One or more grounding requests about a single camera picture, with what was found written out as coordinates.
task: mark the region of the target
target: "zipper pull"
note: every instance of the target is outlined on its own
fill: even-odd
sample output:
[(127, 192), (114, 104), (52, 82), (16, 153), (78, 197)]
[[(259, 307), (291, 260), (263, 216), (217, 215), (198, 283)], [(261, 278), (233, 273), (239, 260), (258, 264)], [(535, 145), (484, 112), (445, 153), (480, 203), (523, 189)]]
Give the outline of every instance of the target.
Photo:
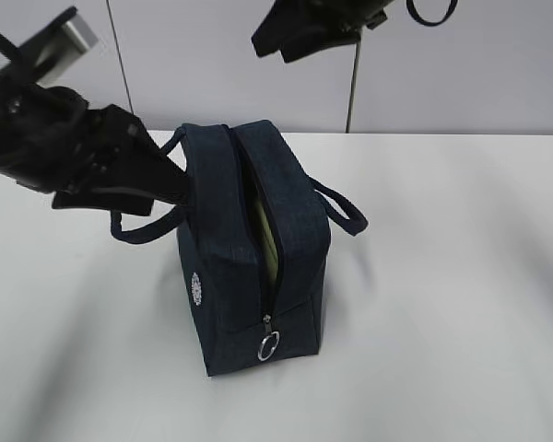
[(269, 335), (273, 332), (273, 327), (270, 323), (271, 319), (272, 318), (270, 317), (270, 315), (265, 315), (265, 317), (263, 318), (263, 321), (265, 322), (266, 335)]
[[(271, 324), (272, 318), (270, 315), (265, 315), (262, 319), (263, 323), (265, 324), (265, 330), (266, 330), (266, 336), (260, 343), (260, 347), (258, 348), (258, 359), (260, 362), (264, 362), (271, 358), (271, 356), (275, 353), (275, 350), (278, 347), (278, 343), (280, 342), (280, 333), (278, 331), (273, 331), (273, 326)], [(268, 341), (274, 340), (274, 344), (270, 349), (268, 350), (268, 355), (265, 355), (265, 347), (268, 344)]]

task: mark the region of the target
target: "table surface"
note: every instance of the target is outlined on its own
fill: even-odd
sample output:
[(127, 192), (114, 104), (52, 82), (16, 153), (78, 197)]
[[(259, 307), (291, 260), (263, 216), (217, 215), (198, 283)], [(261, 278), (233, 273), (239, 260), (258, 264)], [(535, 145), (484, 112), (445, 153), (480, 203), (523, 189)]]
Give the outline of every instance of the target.
[(332, 226), (319, 356), (217, 378), (174, 236), (0, 176), (0, 442), (553, 441), (553, 137), (286, 138), (371, 225)]

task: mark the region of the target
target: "bag strap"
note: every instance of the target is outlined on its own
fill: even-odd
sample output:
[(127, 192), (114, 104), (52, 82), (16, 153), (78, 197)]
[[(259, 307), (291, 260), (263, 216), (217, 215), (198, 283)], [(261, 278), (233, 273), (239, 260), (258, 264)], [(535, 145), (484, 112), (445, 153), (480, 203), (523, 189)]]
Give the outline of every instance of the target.
[(412, 16), (412, 18), (419, 23), (422, 26), (428, 26), (429, 28), (434, 28), (435, 26), (439, 26), (442, 23), (444, 23), (446, 20), (451, 18), (451, 15), (454, 13), (454, 10), (457, 8), (458, 0), (451, 0), (451, 3), (449, 4), (449, 8), (446, 11), (446, 15), (441, 21), (427, 21), (418, 13), (418, 10), (416, 9), (416, 5), (414, 5), (414, 0), (407, 0), (407, 12), (409, 12), (409, 15)]
[[(342, 196), (340, 193), (325, 187), (318, 180), (314, 180), (312, 177), (310, 177), (310, 181), (312, 182), (313, 188), (316, 190), (317, 196), (324, 206), (327, 215), (332, 221), (341, 226), (345, 232), (355, 237), (367, 228), (369, 221), (367, 221), (365, 215), (363, 215), (361, 211), (347, 198)], [(330, 202), (325, 199), (324, 195), (328, 198), (332, 198), (332, 200), (340, 206), (348, 218), (344, 218), (337, 210), (335, 210)]]
[[(184, 138), (185, 132), (182, 127), (176, 129), (172, 138), (160, 149), (164, 155), (169, 155)], [(111, 211), (111, 235), (128, 244), (141, 245), (152, 242), (172, 232), (186, 218), (184, 207), (176, 206), (162, 218), (135, 230), (123, 230), (121, 212)]]

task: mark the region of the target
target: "embroidered logo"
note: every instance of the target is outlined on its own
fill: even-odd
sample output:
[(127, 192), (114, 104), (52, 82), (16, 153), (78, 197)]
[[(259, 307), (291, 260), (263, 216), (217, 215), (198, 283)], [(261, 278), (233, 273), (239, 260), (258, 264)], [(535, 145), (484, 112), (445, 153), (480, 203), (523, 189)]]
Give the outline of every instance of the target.
[(193, 278), (191, 279), (191, 293), (193, 294), (193, 302), (199, 307), (201, 302), (203, 302), (203, 289), (201, 288), (201, 280), (199, 275), (193, 273)]

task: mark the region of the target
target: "dark navy bag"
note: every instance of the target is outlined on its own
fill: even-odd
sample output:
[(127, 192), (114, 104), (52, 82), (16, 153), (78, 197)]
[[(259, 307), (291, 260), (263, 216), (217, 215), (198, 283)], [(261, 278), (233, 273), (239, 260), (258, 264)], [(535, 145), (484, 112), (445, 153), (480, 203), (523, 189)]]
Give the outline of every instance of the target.
[(170, 153), (179, 141), (191, 179), (190, 207), (128, 232), (113, 213), (112, 234), (143, 244), (178, 227), (184, 282), (209, 376), (316, 355), (328, 216), (351, 235), (367, 227), (366, 218), (305, 174), (271, 122), (233, 129), (185, 124), (163, 151)]

